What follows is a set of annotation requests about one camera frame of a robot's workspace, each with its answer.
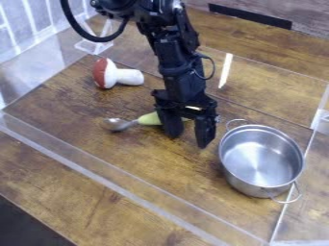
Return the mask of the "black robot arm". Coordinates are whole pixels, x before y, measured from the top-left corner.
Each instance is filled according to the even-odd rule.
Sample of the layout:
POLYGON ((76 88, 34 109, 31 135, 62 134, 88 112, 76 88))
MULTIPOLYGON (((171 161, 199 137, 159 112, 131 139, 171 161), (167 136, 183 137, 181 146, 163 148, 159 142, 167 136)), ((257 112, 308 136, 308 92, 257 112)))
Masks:
POLYGON ((207 147, 215 136, 217 101, 206 94, 202 60, 195 32, 181 0, 91 0, 90 5, 110 18, 134 21, 158 58, 165 87, 151 92, 165 134, 183 132, 185 118, 194 121, 197 144, 207 147))

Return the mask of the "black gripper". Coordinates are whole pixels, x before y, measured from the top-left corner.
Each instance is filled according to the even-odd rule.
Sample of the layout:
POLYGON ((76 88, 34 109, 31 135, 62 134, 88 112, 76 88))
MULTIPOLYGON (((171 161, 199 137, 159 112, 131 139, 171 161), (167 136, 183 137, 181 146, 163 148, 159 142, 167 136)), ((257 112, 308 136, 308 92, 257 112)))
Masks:
POLYGON ((177 138, 183 131, 182 117, 195 119, 195 137, 199 148, 206 148, 215 137, 217 102, 206 94, 205 69, 201 61, 177 67, 159 65, 165 88, 155 89, 155 111, 167 137, 177 138))

